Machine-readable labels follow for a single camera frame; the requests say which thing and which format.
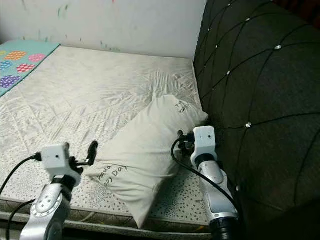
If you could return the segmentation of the grey quilted mattress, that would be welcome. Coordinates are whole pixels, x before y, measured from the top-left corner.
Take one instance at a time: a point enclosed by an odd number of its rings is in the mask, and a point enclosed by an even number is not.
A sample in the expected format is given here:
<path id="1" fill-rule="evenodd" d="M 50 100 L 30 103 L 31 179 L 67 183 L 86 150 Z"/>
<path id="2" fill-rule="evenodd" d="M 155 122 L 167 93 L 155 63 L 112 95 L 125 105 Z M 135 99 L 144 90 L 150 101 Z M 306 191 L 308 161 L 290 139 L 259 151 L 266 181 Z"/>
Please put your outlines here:
<path id="1" fill-rule="evenodd" d="M 92 141 L 105 146 L 129 121 L 164 95 L 201 107 L 189 59 L 121 54 L 60 46 L 0 98 L 0 195 L 5 220 L 20 204 L 36 199 L 50 176 L 28 156 L 50 144 L 68 143 L 84 158 Z M 207 240 L 201 179 L 177 166 L 139 228 L 124 203 L 82 174 L 71 197 L 67 229 L 162 240 Z"/>

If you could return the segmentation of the black tufted headboard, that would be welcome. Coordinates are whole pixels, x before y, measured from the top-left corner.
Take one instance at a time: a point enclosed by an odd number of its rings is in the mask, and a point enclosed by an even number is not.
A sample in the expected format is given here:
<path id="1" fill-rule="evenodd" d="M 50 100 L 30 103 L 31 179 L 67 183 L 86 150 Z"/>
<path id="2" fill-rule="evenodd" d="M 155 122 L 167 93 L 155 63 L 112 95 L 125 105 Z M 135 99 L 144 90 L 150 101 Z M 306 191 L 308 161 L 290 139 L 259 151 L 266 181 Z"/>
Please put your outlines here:
<path id="1" fill-rule="evenodd" d="M 245 240 L 320 240 L 320 30 L 271 0 L 206 0 L 193 64 Z"/>

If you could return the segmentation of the teal blanket with dotted patches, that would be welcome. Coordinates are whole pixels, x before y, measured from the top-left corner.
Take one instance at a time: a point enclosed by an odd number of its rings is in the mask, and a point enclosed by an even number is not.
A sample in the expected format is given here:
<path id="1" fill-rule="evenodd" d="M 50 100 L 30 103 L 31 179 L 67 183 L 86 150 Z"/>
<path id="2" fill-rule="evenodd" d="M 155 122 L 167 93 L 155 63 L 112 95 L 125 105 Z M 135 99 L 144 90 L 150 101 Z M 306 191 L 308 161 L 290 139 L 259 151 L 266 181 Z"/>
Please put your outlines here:
<path id="1" fill-rule="evenodd" d="M 0 45 L 0 96 L 24 80 L 59 48 L 55 42 L 17 39 Z"/>

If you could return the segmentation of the cream white pillow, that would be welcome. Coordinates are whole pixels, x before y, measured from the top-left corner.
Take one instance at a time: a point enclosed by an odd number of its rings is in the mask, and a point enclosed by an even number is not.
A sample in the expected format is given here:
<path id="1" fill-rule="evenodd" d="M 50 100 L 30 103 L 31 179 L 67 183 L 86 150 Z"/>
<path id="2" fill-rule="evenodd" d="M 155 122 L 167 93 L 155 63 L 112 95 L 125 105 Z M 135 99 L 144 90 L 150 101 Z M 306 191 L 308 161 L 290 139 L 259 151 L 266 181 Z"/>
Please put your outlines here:
<path id="1" fill-rule="evenodd" d="M 84 174 L 124 203 L 142 228 L 162 185 L 178 173 L 170 155 L 178 132 L 201 126 L 208 117 L 173 94 L 155 98 L 98 149 Z"/>

